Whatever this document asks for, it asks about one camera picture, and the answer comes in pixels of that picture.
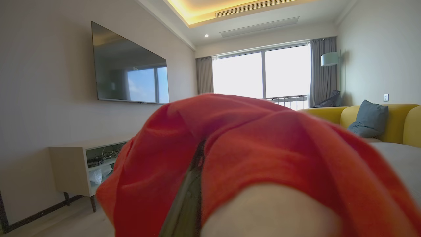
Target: floor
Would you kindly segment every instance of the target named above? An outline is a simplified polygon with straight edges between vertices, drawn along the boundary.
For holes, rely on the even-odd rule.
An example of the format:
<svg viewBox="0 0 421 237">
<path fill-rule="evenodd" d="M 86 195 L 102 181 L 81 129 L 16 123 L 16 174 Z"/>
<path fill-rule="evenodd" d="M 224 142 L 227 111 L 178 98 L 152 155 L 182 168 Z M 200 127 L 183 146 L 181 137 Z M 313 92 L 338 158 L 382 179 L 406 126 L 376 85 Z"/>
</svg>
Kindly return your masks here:
<svg viewBox="0 0 421 237">
<path fill-rule="evenodd" d="M 62 207 L 2 237 L 114 237 L 114 228 L 97 205 L 92 212 L 89 197 Z"/>
</svg>

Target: cabinet leg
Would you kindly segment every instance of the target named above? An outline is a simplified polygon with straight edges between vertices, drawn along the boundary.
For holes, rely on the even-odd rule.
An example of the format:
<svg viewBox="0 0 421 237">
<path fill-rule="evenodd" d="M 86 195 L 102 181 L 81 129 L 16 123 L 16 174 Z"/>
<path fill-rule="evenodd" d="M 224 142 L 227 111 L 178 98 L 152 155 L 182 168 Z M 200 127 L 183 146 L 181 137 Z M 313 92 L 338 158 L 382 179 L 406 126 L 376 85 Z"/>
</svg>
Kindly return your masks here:
<svg viewBox="0 0 421 237">
<path fill-rule="evenodd" d="M 67 206 L 70 206 L 69 193 L 64 192 L 64 198 L 66 199 L 66 204 L 67 204 Z"/>
<path fill-rule="evenodd" d="M 91 196 L 91 204 L 93 212 L 96 212 L 95 195 Z"/>
</svg>

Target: ceiling vent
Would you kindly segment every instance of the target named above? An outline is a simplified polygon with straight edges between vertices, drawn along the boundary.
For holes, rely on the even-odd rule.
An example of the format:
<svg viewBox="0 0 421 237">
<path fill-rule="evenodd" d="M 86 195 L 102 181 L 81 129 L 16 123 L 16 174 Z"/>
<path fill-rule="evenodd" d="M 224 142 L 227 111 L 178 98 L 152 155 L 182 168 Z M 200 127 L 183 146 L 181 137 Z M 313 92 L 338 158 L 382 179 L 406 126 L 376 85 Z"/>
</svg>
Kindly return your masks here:
<svg viewBox="0 0 421 237">
<path fill-rule="evenodd" d="M 264 1 L 264 2 L 254 3 L 254 4 L 250 4 L 246 6 L 241 6 L 238 8 L 233 8 L 233 9 L 217 12 L 215 13 L 215 17 L 228 16 L 228 15 L 236 14 L 239 12 L 250 11 L 250 10 L 254 10 L 258 8 L 264 8 L 264 7 L 268 7 L 268 6 L 272 6 L 272 5 L 276 5 L 280 3 L 292 2 L 292 1 L 295 1 L 295 0 L 269 0 L 269 1 Z"/>
<path fill-rule="evenodd" d="M 238 29 L 234 29 L 234 30 L 227 30 L 227 31 L 223 31 L 223 32 L 220 32 L 220 33 L 221 33 L 223 38 L 234 36 L 234 35 L 242 35 L 242 34 L 251 33 L 251 32 L 255 32 L 255 31 L 268 30 L 268 29 L 283 27 L 283 26 L 287 26 L 287 25 L 297 24 L 298 19 L 299 19 L 299 17 L 294 17 L 294 18 L 280 20 L 280 21 L 267 22 L 267 23 L 263 23 L 263 24 L 247 26 L 247 27 L 238 28 Z"/>
</svg>

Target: wall-mounted tv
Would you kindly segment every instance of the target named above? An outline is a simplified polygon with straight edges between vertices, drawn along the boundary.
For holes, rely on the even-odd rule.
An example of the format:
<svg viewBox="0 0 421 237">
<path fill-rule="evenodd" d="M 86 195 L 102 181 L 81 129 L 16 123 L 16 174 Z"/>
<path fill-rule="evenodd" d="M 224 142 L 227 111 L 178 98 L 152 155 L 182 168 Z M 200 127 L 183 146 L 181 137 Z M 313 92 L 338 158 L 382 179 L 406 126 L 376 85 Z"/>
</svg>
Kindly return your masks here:
<svg viewBox="0 0 421 237">
<path fill-rule="evenodd" d="M 99 100 L 169 103 L 167 60 L 92 22 Z"/>
</svg>

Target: red cloth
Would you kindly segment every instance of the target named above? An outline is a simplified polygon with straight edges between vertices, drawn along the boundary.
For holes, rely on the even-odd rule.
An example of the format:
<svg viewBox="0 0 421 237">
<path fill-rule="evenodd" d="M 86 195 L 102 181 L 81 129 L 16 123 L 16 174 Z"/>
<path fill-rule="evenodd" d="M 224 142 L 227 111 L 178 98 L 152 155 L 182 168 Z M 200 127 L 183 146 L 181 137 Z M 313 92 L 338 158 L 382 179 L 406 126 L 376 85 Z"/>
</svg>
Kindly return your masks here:
<svg viewBox="0 0 421 237">
<path fill-rule="evenodd" d="M 274 182 L 342 217 L 342 236 L 417 236 L 418 207 L 383 158 L 342 128 L 268 101 L 201 95 L 160 107 L 97 198 L 117 237 L 157 236 L 200 141 L 202 224 L 244 187 Z"/>
</svg>

